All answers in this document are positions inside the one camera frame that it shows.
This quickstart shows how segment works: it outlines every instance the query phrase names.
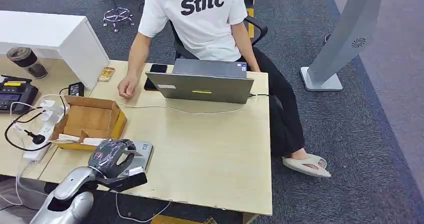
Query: metal stand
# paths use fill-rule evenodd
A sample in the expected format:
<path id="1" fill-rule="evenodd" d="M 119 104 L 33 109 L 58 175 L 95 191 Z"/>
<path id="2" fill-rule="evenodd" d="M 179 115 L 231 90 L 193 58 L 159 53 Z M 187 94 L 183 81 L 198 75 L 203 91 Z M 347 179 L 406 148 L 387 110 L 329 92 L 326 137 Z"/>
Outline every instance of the metal stand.
<path id="1" fill-rule="evenodd" d="M 317 58 L 300 70 L 309 91 L 339 91 L 336 73 L 373 40 L 382 0 L 347 0 L 333 33 Z"/>
<path id="2" fill-rule="evenodd" d="M 124 20 L 129 21 L 129 25 L 135 25 L 135 23 L 132 21 L 130 17 L 133 15 L 130 13 L 128 9 L 124 8 L 118 8 L 117 4 L 115 3 L 115 0 L 110 0 L 112 3 L 112 6 L 114 7 L 112 10 L 107 11 L 103 15 L 103 26 L 108 26 L 107 22 L 113 23 L 113 31 L 118 32 L 119 29 L 117 29 L 116 22 L 121 22 Z"/>
<path id="3" fill-rule="evenodd" d="M 134 157 L 131 165 L 129 165 L 127 169 L 129 170 L 141 166 L 144 170 L 146 170 L 150 157 L 152 155 L 153 145 L 149 142 L 140 140 L 135 140 L 133 142 L 137 148 L 137 152 L 140 155 Z"/>

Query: stand base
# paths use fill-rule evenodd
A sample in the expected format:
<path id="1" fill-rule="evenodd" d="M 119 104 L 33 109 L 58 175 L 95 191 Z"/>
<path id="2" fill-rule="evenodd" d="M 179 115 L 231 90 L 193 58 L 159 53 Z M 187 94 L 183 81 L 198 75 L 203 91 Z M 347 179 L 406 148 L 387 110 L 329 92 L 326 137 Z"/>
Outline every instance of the stand base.
<path id="1" fill-rule="evenodd" d="M 135 140 L 133 142 L 136 146 L 137 152 L 140 153 L 142 156 L 134 156 L 132 163 L 129 165 L 127 169 L 132 169 L 132 168 L 142 166 L 143 169 L 146 171 L 147 165 L 152 155 L 153 145 L 149 142 L 140 141 L 140 140 Z"/>
<path id="2" fill-rule="evenodd" d="M 302 75 L 303 82 L 305 83 L 306 90 L 309 91 L 340 91 L 343 89 L 342 84 L 340 83 L 337 74 L 331 76 L 327 81 L 323 84 L 315 84 L 311 81 L 309 74 L 307 73 L 309 67 L 301 67 L 300 72 Z"/>

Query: office chair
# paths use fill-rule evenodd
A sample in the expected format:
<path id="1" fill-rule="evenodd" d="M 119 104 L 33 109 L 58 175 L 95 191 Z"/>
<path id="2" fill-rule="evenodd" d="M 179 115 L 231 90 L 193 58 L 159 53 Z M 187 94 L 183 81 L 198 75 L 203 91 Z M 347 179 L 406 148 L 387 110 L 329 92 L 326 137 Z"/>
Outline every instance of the office chair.
<path id="1" fill-rule="evenodd" d="M 130 17 L 132 17 L 133 15 L 130 13 L 130 11 L 128 9 L 124 9 L 124 8 L 118 8 L 117 4 L 115 3 L 115 0 L 110 0 L 110 2 L 112 3 L 112 9 L 107 11 L 104 15 L 103 15 L 103 26 L 108 26 L 107 22 L 112 22 L 113 23 L 113 31 L 114 32 L 118 32 L 119 29 L 117 29 L 116 23 L 117 22 L 121 22 L 121 21 L 129 21 L 129 25 L 135 25 L 134 22 L 132 22 L 132 19 Z"/>
<path id="2" fill-rule="evenodd" d="M 253 24 L 260 31 L 260 35 L 252 42 L 252 46 L 254 46 L 257 42 L 259 42 L 259 40 L 261 40 L 267 34 L 268 27 L 265 24 L 263 24 L 261 21 L 250 16 L 247 16 L 244 20 L 250 24 Z M 184 47 L 182 41 L 178 37 L 177 32 L 175 31 L 174 25 L 172 24 L 171 21 L 169 23 L 171 24 L 172 32 L 174 33 L 173 36 L 175 38 L 174 45 L 173 45 L 175 48 L 175 59 L 178 59 L 181 56 L 183 56 L 186 59 L 198 60 L 198 57 L 196 57 L 194 54 L 192 54 L 190 51 L 188 51 Z"/>

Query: hand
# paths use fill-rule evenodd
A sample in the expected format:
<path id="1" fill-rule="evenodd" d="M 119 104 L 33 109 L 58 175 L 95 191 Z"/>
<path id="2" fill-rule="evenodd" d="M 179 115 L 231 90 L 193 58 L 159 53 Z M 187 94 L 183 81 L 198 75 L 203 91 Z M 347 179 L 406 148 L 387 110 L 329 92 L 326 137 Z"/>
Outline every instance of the hand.
<path id="1" fill-rule="evenodd" d="M 127 74 L 119 83 L 119 96 L 130 99 L 136 93 L 136 87 L 139 83 L 137 75 Z"/>

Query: gray laptop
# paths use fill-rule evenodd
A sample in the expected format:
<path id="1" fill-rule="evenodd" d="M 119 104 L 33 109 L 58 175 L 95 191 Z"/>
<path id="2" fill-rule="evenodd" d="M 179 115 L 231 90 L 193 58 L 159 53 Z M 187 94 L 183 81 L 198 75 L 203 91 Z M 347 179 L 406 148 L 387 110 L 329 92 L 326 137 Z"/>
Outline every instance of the gray laptop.
<path id="1" fill-rule="evenodd" d="M 146 75 L 165 98 L 239 104 L 246 103 L 254 81 L 246 77 L 185 73 L 146 72 Z"/>
<path id="2" fill-rule="evenodd" d="M 246 70 L 247 64 L 244 62 L 177 59 L 172 72 L 174 74 L 246 78 Z"/>

